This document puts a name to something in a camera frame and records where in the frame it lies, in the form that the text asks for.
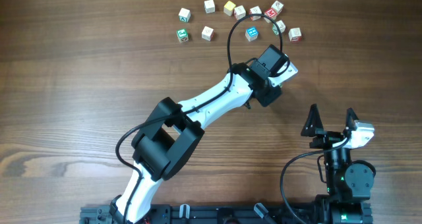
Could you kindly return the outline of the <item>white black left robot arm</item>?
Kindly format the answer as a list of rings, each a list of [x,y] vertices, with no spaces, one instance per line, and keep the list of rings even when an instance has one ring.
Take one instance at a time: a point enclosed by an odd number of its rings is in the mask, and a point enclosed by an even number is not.
[[[256,99],[263,107],[282,93],[282,84],[297,69],[274,45],[259,57],[230,65],[224,79],[202,94],[179,103],[165,98],[147,120],[126,134],[133,134],[133,170],[125,192],[116,197],[110,212],[116,223],[137,223],[150,210],[163,181],[172,178],[189,160],[205,128],[228,111]]]

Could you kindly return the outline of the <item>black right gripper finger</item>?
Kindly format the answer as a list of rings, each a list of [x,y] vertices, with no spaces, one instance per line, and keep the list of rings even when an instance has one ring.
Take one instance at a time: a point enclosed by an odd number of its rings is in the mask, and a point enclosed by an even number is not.
[[[301,136],[318,136],[324,134],[324,127],[320,118],[317,104],[311,105],[307,120],[301,131]]]
[[[356,121],[358,121],[359,118],[356,115],[355,111],[353,110],[353,108],[349,108],[346,111],[346,127],[345,130],[347,131],[353,131],[357,128],[356,125]]]

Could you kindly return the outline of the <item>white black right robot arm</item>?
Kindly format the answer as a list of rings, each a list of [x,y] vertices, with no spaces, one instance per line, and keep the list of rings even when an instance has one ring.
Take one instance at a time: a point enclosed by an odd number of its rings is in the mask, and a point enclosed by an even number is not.
[[[342,132],[324,130],[318,107],[312,104],[301,131],[311,137],[309,147],[321,149],[325,171],[320,179],[326,184],[327,194],[318,195],[309,214],[309,223],[356,223],[373,222],[371,197],[376,169],[367,161],[352,160],[351,151],[367,145],[375,135],[374,126],[358,119],[352,108],[346,113],[346,127]]]

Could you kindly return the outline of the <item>green letter I block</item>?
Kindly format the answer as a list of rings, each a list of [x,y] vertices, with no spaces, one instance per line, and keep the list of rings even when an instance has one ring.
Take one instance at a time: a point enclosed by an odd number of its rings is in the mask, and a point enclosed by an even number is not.
[[[272,31],[275,35],[278,35],[280,32],[283,33],[286,29],[286,26],[284,24],[284,22],[282,20],[277,21],[273,26],[272,26]]]

